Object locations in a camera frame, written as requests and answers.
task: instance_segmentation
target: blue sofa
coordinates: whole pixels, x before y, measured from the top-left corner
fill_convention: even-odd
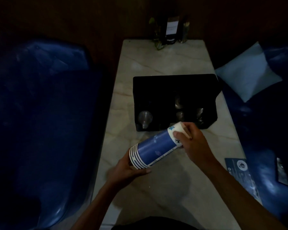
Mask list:
[[[223,93],[263,206],[288,227],[288,186],[277,181],[276,165],[279,157],[288,175],[288,45],[263,49],[283,81],[246,103],[225,83]]]
[[[111,101],[83,47],[52,40],[0,58],[0,229],[44,229],[94,185]]]

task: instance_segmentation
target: table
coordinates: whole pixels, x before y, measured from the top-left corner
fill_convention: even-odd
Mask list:
[[[157,51],[150,40],[124,40],[119,59],[104,144],[93,198],[108,171],[134,144],[156,132],[137,132],[134,124],[134,76],[215,73],[205,43],[188,40]],[[245,158],[223,93],[216,98],[218,120],[203,134],[215,157]],[[212,183],[176,149],[121,190],[111,203],[101,229],[127,224],[148,216],[180,220],[199,229],[240,229]]]

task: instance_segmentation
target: white marble surface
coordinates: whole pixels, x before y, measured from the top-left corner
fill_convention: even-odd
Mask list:
[[[157,51],[149,40],[125,40],[121,51],[93,197],[107,172],[134,144],[156,132],[137,132],[134,124],[134,76],[214,73],[202,40],[169,45]],[[205,137],[215,157],[245,158],[222,93],[216,99],[218,120]],[[102,229],[148,216],[165,216],[199,229],[240,229],[208,178],[177,149],[157,162],[152,173],[137,178],[111,203]]]

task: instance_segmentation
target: hand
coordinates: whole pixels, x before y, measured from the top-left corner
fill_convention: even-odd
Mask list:
[[[201,170],[209,168],[211,164],[217,162],[217,159],[212,154],[205,136],[194,123],[185,122],[184,125],[190,131],[192,138],[188,139],[182,132],[177,131],[173,132],[174,137],[181,141],[190,160]]]
[[[129,166],[129,149],[128,149],[123,158],[121,158],[117,163],[117,165],[114,167],[111,175],[107,180],[107,183],[110,186],[120,190],[125,186],[129,185],[135,178],[143,176],[150,172],[151,170],[149,168],[134,170]]]

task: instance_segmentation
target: dark wall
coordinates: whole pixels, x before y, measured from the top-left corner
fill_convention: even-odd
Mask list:
[[[288,36],[288,0],[0,0],[0,54],[34,36],[61,39],[85,45],[114,77],[123,39],[150,37],[159,15],[188,15],[189,38],[204,39],[215,68]]]

